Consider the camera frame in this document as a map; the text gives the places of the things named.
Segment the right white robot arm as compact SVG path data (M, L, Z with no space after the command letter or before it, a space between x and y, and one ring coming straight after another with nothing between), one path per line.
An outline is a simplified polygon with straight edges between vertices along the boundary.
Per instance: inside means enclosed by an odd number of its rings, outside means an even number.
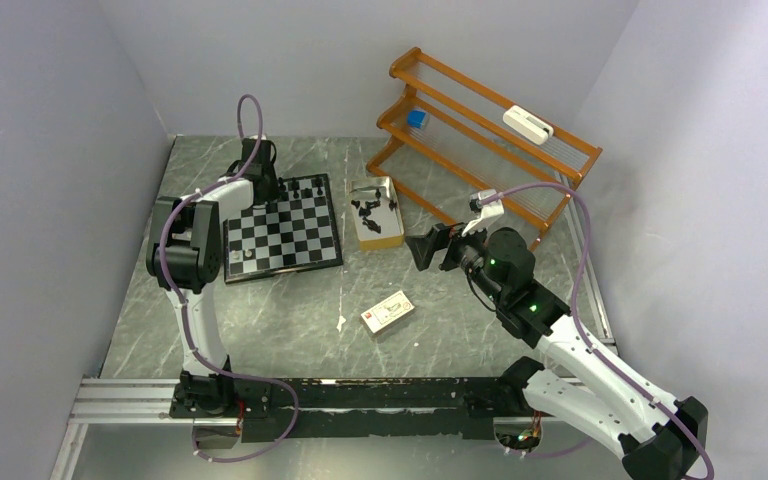
M702 457L707 408L646 380L577 324L571 308L535 279L535 257L518 232L464 230L438 224L406 244L419 270L444 251L440 270L461 270L502 327L529 347L505 373L502 406L573 426L614 453L633 479L687 478Z

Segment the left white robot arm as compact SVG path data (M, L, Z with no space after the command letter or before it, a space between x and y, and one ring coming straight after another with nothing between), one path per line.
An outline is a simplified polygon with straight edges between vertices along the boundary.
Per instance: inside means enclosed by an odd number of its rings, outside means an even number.
M274 143L255 135L243 138L241 147L241 158L213 184L156 200L146 252L146 269L173 306L183 345L176 397L214 416L231 411L237 400L214 301L224 262L222 223L280 196Z

